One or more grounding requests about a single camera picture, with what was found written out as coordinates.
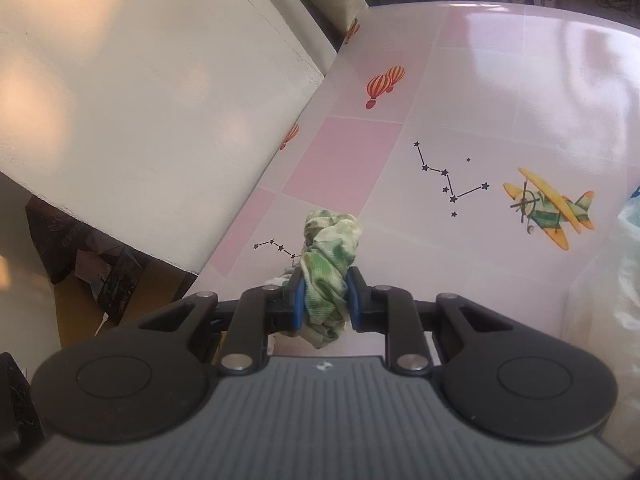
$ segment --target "round black disc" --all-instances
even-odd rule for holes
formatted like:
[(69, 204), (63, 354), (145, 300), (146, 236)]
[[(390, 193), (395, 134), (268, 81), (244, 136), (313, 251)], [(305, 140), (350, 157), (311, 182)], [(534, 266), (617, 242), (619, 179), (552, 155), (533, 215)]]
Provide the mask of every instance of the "round black disc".
[(177, 426), (200, 405), (207, 385), (184, 343), (152, 330), (114, 330), (49, 358), (31, 393), (55, 431), (114, 444)]
[(442, 386), (469, 423), (536, 443), (596, 430), (617, 396), (616, 381), (601, 361), (533, 330), (476, 337), (445, 366)]

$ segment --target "yellow biplane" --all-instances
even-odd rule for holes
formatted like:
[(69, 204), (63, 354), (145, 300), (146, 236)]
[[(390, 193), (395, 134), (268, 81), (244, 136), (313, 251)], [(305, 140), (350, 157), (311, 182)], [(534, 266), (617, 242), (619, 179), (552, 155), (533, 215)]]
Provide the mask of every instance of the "yellow biplane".
[[(504, 190), (513, 198), (514, 203), (511, 208), (520, 213), (520, 222), (524, 223), (525, 217), (527, 218), (527, 233), (531, 234), (533, 231), (533, 225), (531, 225), (533, 221), (558, 247), (567, 251), (569, 242), (560, 227), (562, 222), (569, 222), (578, 233), (582, 232), (582, 227), (594, 228), (587, 215), (593, 200), (593, 191), (587, 191), (578, 200), (572, 202), (532, 171), (525, 168), (518, 168), (518, 171), (524, 175), (524, 186), (519, 188), (505, 182)], [(538, 189), (527, 189), (528, 182)]]

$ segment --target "pink square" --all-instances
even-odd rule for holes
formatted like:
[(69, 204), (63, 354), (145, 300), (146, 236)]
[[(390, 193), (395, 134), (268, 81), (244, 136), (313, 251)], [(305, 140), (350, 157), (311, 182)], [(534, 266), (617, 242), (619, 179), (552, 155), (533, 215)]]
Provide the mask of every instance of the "pink square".
[(248, 239), (254, 234), (260, 220), (268, 211), (275, 193), (256, 187), (242, 206), (231, 227), (216, 247), (209, 265), (226, 276), (236, 262)]
[[(415, 99), (429, 59), (430, 49), (362, 51), (357, 57), (343, 58), (334, 63), (327, 79), (341, 88), (340, 95), (331, 109), (331, 115), (358, 117), (367, 120), (404, 121)], [(368, 85), (377, 76), (402, 77), (372, 99)]]
[(283, 192), (336, 212), (359, 214), (401, 128), (327, 117)]
[(524, 6), (452, 4), (436, 44), (520, 54), (524, 42)]

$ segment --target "table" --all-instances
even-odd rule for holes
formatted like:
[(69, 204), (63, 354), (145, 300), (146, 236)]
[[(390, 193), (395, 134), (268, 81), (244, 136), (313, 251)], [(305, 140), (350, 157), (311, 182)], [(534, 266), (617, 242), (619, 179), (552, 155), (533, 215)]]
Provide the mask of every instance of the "table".
[[(638, 31), (470, 2), (375, 7), (358, 24), (191, 291), (226, 300), (279, 275), (289, 257), (260, 244), (299, 253), (321, 207), (359, 216), (369, 284), (456, 292), (560, 335), (572, 281), (640, 184)], [(547, 198), (588, 218), (545, 231)], [(322, 352), (378, 352), (374, 336)]]

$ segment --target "green cloth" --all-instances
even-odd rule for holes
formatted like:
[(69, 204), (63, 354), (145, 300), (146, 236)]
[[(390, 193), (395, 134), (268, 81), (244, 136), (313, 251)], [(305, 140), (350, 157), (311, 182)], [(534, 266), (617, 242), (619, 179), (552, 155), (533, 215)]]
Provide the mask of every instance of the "green cloth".
[[(349, 214), (334, 214), (326, 209), (311, 211), (306, 216), (305, 245), (300, 266), (305, 276), (305, 324), (299, 335), (315, 348), (322, 348), (338, 339), (349, 319), (344, 297), (345, 276), (356, 257), (362, 234), (357, 218)], [(294, 268), (268, 283), (285, 286)]]

